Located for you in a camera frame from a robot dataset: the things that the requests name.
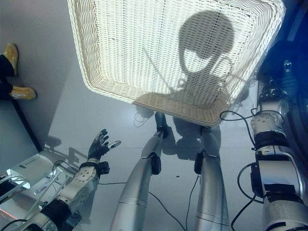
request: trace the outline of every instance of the black cable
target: black cable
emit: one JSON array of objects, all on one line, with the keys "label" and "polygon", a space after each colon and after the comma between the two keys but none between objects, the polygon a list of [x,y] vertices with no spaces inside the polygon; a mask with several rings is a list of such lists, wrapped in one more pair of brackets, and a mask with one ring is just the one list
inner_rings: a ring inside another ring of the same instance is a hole
[{"label": "black cable", "polygon": [[242,194],[244,194],[244,196],[246,196],[248,199],[253,200],[255,202],[258,202],[260,204],[263,204],[263,201],[259,201],[254,199],[253,197],[250,197],[248,194],[246,194],[244,192],[244,190],[242,189],[241,185],[240,185],[240,177],[242,175],[242,173],[244,172],[245,169],[247,169],[249,166],[251,166],[253,163],[250,163],[248,165],[246,165],[245,167],[242,168],[242,170],[239,172],[239,174],[237,175],[237,186],[239,187],[240,191],[242,192]]},{"label": "black cable", "polygon": [[57,181],[55,181],[54,183],[57,183],[58,185],[61,185],[61,186],[63,186],[62,184],[60,184],[59,182],[57,182]]},{"label": "black cable", "polygon": [[13,220],[11,222],[9,222],[8,224],[6,224],[0,231],[4,231],[7,227],[9,227],[10,225],[12,225],[15,222],[26,222],[27,220],[25,219],[17,219],[17,220]]},{"label": "black cable", "polygon": [[280,117],[281,117],[281,119],[282,119],[282,123],[284,124],[284,117],[281,115],[280,112],[277,112],[277,111],[275,111],[275,110],[262,110],[262,111],[260,111],[260,113],[261,113],[261,112],[275,112],[275,113],[277,113],[278,115],[280,115]]},{"label": "black cable", "polygon": [[250,113],[251,113],[253,116],[256,116],[256,114],[253,113],[253,110],[257,110],[257,108],[255,107],[255,108],[250,109]]},{"label": "black cable", "polygon": [[193,190],[194,190],[194,188],[195,188],[195,186],[196,186],[196,183],[197,183],[197,181],[198,181],[198,178],[200,178],[199,175],[197,176],[196,181],[195,181],[194,184],[193,184],[193,187],[192,187],[192,190],[191,190],[191,194],[189,195],[189,203],[188,203],[188,208],[187,208],[187,213],[186,213],[186,221],[185,221],[186,231],[188,230],[188,228],[187,228],[187,219],[188,219],[189,207],[191,206],[192,193],[193,193]]},{"label": "black cable", "polygon": [[[222,118],[222,114],[224,114],[224,113],[226,113],[226,112],[234,113],[234,114],[238,115],[238,116],[240,117],[240,119],[224,119],[224,118]],[[252,136],[251,136],[251,134],[250,134],[249,125],[248,125],[248,122],[247,122],[247,120],[246,120],[246,119],[248,119],[248,118],[255,117],[255,115],[251,115],[251,116],[248,116],[248,117],[244,117],[244,116],[242,116],[241,114],[238,114],[237,112],[227,110],[227,111],[221,112],[220,115],[219,115],[219,117],[220,117],[221,120],[224,120],[224,121],[238,121],[238,120],[243,120],[243,121],[245,122],[245,124],[246,124],[246,127],[247,127],[247,131],[248,131],[248,135],[249,135],[250,141],[251,141],[251,143],[253,144],[253,146],[255,146],[255,142],[254,142],[254,140],[252,139]]]},{"label": "black cable", "polygon": [[[118,182],[118,183],[99,183],[99,184],[100,184],[100,185],[126,184],[126,182]],[[151,193],[151,192],[149,192],[149,194],[152,195],[152,196],[160,203],[160,205],[164,208],[164,210],[165,210],[172,218],[174,218],[174,220],[182,227],[182,229],[183,229],[184,231],[186,231],[185,228],[184,228],[184,226],[181,224],[181,222],[179,222],[179,220],[176,219],[176,218],[166,209],[166,207],[165,207],[164,204],[158,199],[158,197],[155,196],[155,195],[154,195],[153,193]]]},{"label": "black cable", "polygon": [[55,187],[55,186],[54,186],[53,184],[51,184],[51,185],[53,186],[53,188],[54,188],[54,191],[55,191],[55,192],[57,192],[57,190],[56,190],[56,187]]},{"label": "black cable", "polygon": [[241,215],[241,213],[254,201],[254,199],[256,198],[256,195],[254,195],[254,197],[238,212],[238,214],[233,218],[233,221],[231,222],[231,229],[233,231],[235,231],[233,225],[235,223],[235,221],[237,220],[237,218]]},{"label": "black cable", "polygon": [[99,183],[101,185],[108,185],[108,184],[126,184],[126,182],[118,182],[118,183],[105,183],[105,184],[102,184],[102,183]]},{"label": "black cable", "polygon": [[157,196],[155,196],[155,195],[154,195],[153,193],[151,193],[151,192],[149,192],[149,194],[151,194],[151,195],[160,203],[160,205],[164,208],[164,210],[165,210],[170,216],[172,216],[172,217],[174,218],[174,220],[177,221],[177,223],[182,227],[182,229],[183,229],[184,231],[186,231],[185,228],[184,228],[184,226],[181,224],[181,222],[179,222],[178,219],[176,219],[171,213],[169,213],[169,211],[166,209],[166,207],[164,206],[164,204],[157,198]]},{"label": "black cable", "polygon": [[53,166],[52,166],[52,176],[54,176],[54,167],[56,166],[56,164],[58,164],[58,163],[65,163],[65,164],[67,164],[71,169],[73,169],[75,172],[78,172],[78,169],[76,169],[76,168],[74,168],[74,167],[72,167],[69,163],[67,163],[67,162],[65,162],[65,161],[63,161],[63,160],[58,160],[58,161],[56,161],[54,164],[53,164]]}]

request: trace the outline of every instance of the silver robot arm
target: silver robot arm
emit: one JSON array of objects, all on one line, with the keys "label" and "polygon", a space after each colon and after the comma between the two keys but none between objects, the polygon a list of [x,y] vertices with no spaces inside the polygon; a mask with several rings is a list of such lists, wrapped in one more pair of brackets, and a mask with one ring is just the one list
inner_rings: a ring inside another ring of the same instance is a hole
[{"label": "silver robot arm", "polygon": [[156,132],[146,143],[119,199],[110,231],[141,231],[151,175],[161,171],[161,140],[168,136],[166,117],[155,113]]},{"label": "silver robot arm", "polygon": [[195,173],[200,174],[200,191],[194,231],[228,231],[229,216],[219,145],[210,128],[201,129],[203,150],[197,154]]},{"label": "silver robot arm", "polygon": [[251,121],[256,162],[251,165],[254,193],[264,198],[263,230],[308,230],[308,207],[302,199],[305,181],[283,131],[282,114],[288,111],[283,95],[267,88],[259,99],[260,113]]},{"label": "silver robot arm", "polygon": [[104,129],[96,136],[87,162],[81,164],[73,180],[53,201],[23,224],[19,231],[58,231],[71,214],[84,205],[91,192],[97,189],[100,175],[109,173],[108,162],[100,163],[101,156],[121,143],[116,141],[108,144],[105,142],[108,139],[106,134]]}]

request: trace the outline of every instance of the white floor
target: white floor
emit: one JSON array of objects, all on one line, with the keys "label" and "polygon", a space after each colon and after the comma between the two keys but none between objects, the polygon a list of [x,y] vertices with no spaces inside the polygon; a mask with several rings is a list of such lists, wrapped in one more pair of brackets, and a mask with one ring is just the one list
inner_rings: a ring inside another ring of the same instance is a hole
[{"label": "white floor", "polygon": [[[107,128],[110,140],[121,140],[122,145],[103,158],[111,170],[109,175],[101,177],[101,182],[126,181],[155,131],[154,117],[140,123],[136,106],[85,87],[65,1],[32,0],[28,4],[5,0],[0,6],[0,47],[14,42],[20,52],[20,76],[13,81],[32,86],[39,95],[34,101],[20,102],[39,141],[63,153],[70,163],[80,165],[95,135]],[[238,112],[249,115],[255,99],[253,86]],[[188,198],[196,178],[192,159],[200,151],[199,126],[171,116],[167,116],[167,123],[173,129],[177,145],[165,143],[162,172],[151,178],[150,191],[185,224]],[[231,222],[248,202],[237,188],[236,177],[243,166],[254,161],[254,152],[243,121],[223,122],[220,131],[221,166]],[[54,154],[55,160],[62,157]],[[251,192],[249,170],[243,174],[242,185]],[[99,186],[93,201],[89,200],[80,211],[83,220],[76,230],[108,230],[122,189],[123,185]],[[192,194],[189,230],[193,229],[198,191],[197,185]],[[252,203],[237,220],[236,230],[260,231],[261,215],[262,206]],[[180,226],[149,195],[143,230],[179,231]]]}]

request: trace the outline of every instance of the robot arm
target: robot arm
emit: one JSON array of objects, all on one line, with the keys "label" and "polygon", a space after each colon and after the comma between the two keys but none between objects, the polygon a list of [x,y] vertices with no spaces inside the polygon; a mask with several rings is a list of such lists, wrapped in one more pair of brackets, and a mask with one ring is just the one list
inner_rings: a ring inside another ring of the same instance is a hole
[{"label": "robot arm", "polygon": [[20,231],[57,231],[62,224],[83,206],[91,192],[97,189],[100,175],[109,173],[108,162],[101,162],[100,158],[110,149],[120,145],[120,141],[112,144],[107,131],[102,130],[94,139],[87,162],[81,164],[73,180],[38,214],[31,217],[20,227]]},{"label": "robot arm", "polygon": [[305,182],[282,128],[282,114],[288,109],[278,92],[265,90],[259,100],[260,113],[251,121],[256,148],[252,189],[264,198],[263,230],[308,230],[308,207],[302,201]]}]

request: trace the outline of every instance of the shoe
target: shoe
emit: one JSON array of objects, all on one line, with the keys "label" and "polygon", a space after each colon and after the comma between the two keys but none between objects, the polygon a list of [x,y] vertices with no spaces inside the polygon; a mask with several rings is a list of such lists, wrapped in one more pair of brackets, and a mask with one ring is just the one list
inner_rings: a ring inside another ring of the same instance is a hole
[{"label": "shoe", "polygon": [[5,45],[3,55],[10,61],[12,68],[14,70],[14,76],[17,76],[18,75],[18,70],[17,70],[18,50],[15,44],[7,43]]},{"label": "shoe", "polygon": [[9,95],[16,100],[33,100],[37,98],[37,93],[32,88],[21,88],[13,85]]}]

